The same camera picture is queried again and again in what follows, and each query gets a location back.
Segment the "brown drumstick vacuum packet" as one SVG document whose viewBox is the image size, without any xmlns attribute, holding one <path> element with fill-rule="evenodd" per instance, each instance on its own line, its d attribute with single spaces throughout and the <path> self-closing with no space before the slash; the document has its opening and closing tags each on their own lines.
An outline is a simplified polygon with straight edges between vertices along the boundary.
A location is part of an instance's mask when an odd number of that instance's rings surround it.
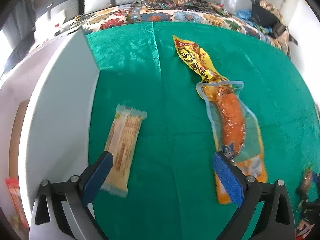
<svg viewBox="0 0 320 240">
<path fill-rule="evenodd" d="M 301 184 L 300 184 L 300 189 L 304 194 L 307 194 L 310 186 L 312 184 L 312 166 L 309 165 L 303 173 Z"/>
</svg>

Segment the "red jerky snack packet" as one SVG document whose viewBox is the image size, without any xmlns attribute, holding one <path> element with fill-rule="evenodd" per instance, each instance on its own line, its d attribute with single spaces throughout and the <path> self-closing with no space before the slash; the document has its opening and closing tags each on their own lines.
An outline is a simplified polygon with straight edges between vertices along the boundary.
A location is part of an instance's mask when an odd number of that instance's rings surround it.
<svg viewBox="0 0 320 240">
<path fill-rule="evenodd" d="M 29 239 L 29 225 L 22 205 L 18 179 L 7 178 L 5 183 L 15 210 L 10 217 L 10 223 L 20 239 Z"/>
</svg>

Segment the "beige wafer bar packet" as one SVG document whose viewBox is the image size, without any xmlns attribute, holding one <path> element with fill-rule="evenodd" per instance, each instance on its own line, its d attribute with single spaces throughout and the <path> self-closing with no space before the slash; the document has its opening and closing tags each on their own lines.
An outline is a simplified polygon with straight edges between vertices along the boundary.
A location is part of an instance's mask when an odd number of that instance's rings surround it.
<svg viewBox="0 0 320 240">
<path fill-rule="evenodd" d="M 135 146 L 141 124 L 146 117 L 145 111 L 124 105 L 116 107 L 105 145 L 105 151 L 113 156 L 113 165 L 101 187 L 103 190 L 123 198 L 127 196 Z"/>
</svg>

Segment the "yellow sausage packet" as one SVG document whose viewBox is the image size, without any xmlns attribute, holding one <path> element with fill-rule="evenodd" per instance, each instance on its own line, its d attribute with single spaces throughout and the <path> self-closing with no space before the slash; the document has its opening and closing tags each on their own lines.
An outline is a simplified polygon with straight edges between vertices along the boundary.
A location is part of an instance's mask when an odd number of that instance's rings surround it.
<svg viewBox="0 0 320 240">
<path fill-rule="evenodd" d="M 201 77 L 196 90 L 206 103 L 216 150 L 223 152 L 245 176 L 267 182 L 259 122 L 239 97 L 244 83 L 221 75 L 197 43 L 172 38 L 180 59 Z"/>
</svg>

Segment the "green tablecloth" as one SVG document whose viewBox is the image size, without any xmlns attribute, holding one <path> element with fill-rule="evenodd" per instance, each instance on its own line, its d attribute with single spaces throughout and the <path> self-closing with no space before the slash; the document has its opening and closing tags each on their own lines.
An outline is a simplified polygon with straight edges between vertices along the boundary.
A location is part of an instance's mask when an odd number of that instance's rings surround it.
<svg viewBox="0 0 320 240">
<path fill-rule="evenodd" d="M 109 239 L 216 239 L 235 211 L 217 201 L 215 152 L 200 77 L 179 58 L 173 36 L 196 42 L 219 73 L 242 81 L 240 99 L 256 115 L 268 181 L 285 182 L 292 207 L 303 170 L 319 169 L 319 122 L 291 60 L 256 38 L 210 25 L 146 22 L 87 35 L 100 74 L 89 162 L 103 151 L 117 105 L 146 111 L 126 198 L 100 191 L 93 208 Z"/>
</svg>

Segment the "white storage box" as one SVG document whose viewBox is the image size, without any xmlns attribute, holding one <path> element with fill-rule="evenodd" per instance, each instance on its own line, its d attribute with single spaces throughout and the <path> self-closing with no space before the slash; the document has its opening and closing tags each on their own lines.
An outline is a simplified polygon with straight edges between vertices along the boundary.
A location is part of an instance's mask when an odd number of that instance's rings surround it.
<svg viewBox="0 0 320 240">
<path fill-rule="evenodd" d="M 28 225 L 41 181 L 67 181 L 89 166 L 88 140 L 99 68 L 82 30 L 58 38 L 26 58 L 1 85 L 1 120 L 13 120 L 29 100 L 18 150 L 18 181 Z M 75 239 L 84 239 L 66 202 Z"/>
</svg>

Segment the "black bag on sofa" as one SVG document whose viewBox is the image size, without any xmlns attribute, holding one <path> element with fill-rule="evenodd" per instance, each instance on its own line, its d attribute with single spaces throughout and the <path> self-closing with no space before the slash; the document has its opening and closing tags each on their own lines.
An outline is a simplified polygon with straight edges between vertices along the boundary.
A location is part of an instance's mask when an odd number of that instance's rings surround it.
<svg viewBox="0 0 320 240">
<path fill-rule="evenodd" d="M 252 0 L 250 21 L 262 27 L 272 27 L 280 22 L 278 12 L 278 9 L 267 0 Z"/>
</svg>

